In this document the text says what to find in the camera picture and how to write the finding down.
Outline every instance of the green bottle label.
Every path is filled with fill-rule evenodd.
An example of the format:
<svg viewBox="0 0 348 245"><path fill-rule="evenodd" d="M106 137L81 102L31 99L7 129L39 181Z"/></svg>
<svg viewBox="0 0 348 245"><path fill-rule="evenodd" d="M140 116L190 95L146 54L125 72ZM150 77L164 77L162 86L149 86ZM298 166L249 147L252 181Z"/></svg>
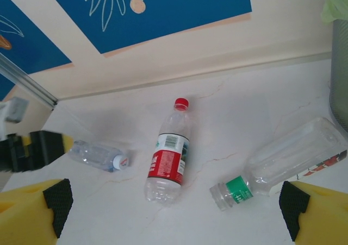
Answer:
<svg viewBox="0 0 348 245"><path fill-rule="evenodd" d="M226 186L231 192L233 199L238 204L253 197L241 176L229 181Z"/></svg>

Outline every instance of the white bottle cap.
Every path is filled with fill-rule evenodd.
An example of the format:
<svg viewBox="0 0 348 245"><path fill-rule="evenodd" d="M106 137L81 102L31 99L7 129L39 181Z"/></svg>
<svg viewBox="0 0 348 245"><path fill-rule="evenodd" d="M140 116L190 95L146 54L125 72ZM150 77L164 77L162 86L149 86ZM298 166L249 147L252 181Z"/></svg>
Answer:
<svg viewBox="0 0 348 245"><path fill-rule="evenodd" d="M113 166L117 170L124 170L128 167L128 165L129 165L129 160L125 155L119 154L119 155L115 156L114 161L113 161Z"/></svg>

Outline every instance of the mesh bin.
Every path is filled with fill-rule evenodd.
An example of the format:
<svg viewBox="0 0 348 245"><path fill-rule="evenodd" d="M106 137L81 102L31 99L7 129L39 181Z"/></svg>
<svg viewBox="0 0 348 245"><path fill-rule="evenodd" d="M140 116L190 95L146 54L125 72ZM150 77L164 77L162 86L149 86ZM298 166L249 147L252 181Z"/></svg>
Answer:
<svg viewBox="0 0 348 245"><path fill-rule="evenodd" d="M333 22L330 107L348 132L348 21Z"/></svg>

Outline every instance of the green plastic bag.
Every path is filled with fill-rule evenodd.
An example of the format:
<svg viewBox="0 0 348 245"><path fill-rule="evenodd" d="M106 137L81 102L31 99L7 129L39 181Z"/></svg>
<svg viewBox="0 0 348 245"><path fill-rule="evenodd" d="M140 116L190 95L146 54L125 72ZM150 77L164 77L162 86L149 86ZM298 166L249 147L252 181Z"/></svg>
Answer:
<svg viewBox="0 0 348 245"><path fill-rule="evenodd" d="M348 0L326 0L321 19L326 23L337 19L348 21Z"/></svg>

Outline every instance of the small plastic bottle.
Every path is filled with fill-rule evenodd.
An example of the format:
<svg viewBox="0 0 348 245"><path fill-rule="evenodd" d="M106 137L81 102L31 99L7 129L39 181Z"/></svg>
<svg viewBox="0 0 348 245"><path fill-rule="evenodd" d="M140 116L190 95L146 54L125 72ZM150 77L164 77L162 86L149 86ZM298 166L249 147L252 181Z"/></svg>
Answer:
<svg viewBox="0 0 348 245"><path fill-rule="evenodd" d="M240 176L210 192L220 210L254 195L280 191L282 182L298 180L344 159L347 142L325 118L316 118L251 156Z"/></svg>
<svg viewBox="0 0 348 245"><path fill-rule="evenodd" d="M128 167L128 158L117 148L91 144L82 140L74 142L68 152L72 160L107 172L115 172Z"/></svg>
<svg viewBox="0 0 348 245"><path fill-rule="evenodd" d="M179 196L191 131L188 107L178 98L162 124L144 188L149 201L170 205Z"/></svg>

